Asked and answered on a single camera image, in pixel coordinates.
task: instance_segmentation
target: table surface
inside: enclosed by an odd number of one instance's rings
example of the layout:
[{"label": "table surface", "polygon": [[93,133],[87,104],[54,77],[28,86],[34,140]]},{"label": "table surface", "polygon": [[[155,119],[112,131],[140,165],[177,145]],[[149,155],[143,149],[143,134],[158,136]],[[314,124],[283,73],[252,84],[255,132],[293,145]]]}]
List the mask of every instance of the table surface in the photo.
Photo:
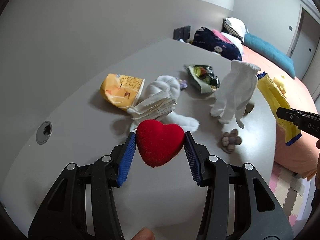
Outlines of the table surface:
[{"label": "table surface", "polygon": [[[24,234],[47,191],[68,163],[91,164],[125,141],[130,116],[104,101],[99,94],[108,73],[145,78],[146,86],[160,75],[186,79],[184,64],[211,65],[220,80],[231,68],[231,61],[221,56],[167,39],[109,67],[52,112],[46,119],[52,123],[51,137],[45,144],[38,145],[34,133],[14,161],[1,190],[1,201]],[[275,153],[276,121],[258,89],[252,100],[255,107],[243,118],[244,129],[236,125],[235,119],[221,125],[210,115],[210,105],[215,99],[201,95],[192,86],[181,92],[176,112],[199,120],[199,130],[193,137],[197,143],[206,145],[211,154],[232,165],[250,162],[268,182]],[[243,142],[234,153],[226,154],[217,142],[222,132],[233,128],[239,129]],[[183,149],[158,168],[147,166],[136,150],[127,182],[114,189],[114,196],[125,239],[130,239],[144,226],[154,231],[157,240],[196,239],[206,188],[199,188],[193,181]],[[91,232],[90,216],[87,224]]]}]

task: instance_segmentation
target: red velvet heart box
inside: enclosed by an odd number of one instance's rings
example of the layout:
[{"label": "red velvet heart box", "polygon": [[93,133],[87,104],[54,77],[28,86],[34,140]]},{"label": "red velvet heart box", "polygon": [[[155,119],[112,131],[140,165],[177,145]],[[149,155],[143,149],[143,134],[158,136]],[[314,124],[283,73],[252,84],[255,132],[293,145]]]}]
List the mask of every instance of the red velvet heart box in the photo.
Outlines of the red velvet heart box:
[{"label": "red velvet heart box", "polygon": [[184,131],[177,124],[145,120],[136,131],[137,147],[144,162],[151,167],[166,164],[182,149]]}]

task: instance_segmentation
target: teal cushion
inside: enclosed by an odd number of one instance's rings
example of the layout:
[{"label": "teal cushion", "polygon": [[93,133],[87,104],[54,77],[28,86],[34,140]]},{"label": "teal cushion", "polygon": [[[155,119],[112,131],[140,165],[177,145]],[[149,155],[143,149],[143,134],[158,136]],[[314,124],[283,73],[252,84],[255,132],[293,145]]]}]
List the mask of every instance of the teal cushion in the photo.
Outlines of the teal cushion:
[{"label": "teal cushion", "polygon": [[275,46],[251,33],[245,34],[243,44],[276,64],[294,79],[295,73],[292,59]]}]

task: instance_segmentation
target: peach bed sheet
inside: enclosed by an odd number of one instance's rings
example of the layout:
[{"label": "peach bed sheet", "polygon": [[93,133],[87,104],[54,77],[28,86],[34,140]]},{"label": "peach bed sheet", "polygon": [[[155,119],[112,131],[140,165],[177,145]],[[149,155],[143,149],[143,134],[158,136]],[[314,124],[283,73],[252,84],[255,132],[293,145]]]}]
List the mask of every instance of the peach bed sheet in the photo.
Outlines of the peach bed sheet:
[{"label": "peach bed sheet", "polygon": [[[292,79],[277,65],[254,52],[246,46],[242,60],[258,65],[270,78],[284,76],[287,101],[291,108],[317,114],[316,106],[306,86],[296,77]],[[319,150],[316,148],[317,138],[302,132],[302,137],[290,146],[285,145],[284,130],[276,128],[275,162],[287,169],[299,173],[310,180],[316,173]]]}]

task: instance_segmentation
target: yellow snack bag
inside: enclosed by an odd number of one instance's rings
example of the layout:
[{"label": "yellow snack bag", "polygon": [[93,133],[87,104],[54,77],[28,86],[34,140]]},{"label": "yellow snack bag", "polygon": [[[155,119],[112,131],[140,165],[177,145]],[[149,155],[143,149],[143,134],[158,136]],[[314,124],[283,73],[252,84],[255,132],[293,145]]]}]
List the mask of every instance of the yellow snack bag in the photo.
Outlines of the yellow snack bag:
[{"label": "yellow snack bag", "polygon": [[109,74],[100,86],[100,94],[106,101],[126,111],[137,104],[143,85],[142,78]]},{"label": "yellow snack bag", "polygon": [[258,75],[257,87],[269,104],[277,124],[285,130],[285,145],[292,145],[302,136],[301,131],[292,122],[280,119],[276,114],[279,107],[291,110],[289,103],[267,73],[263,72]]}]

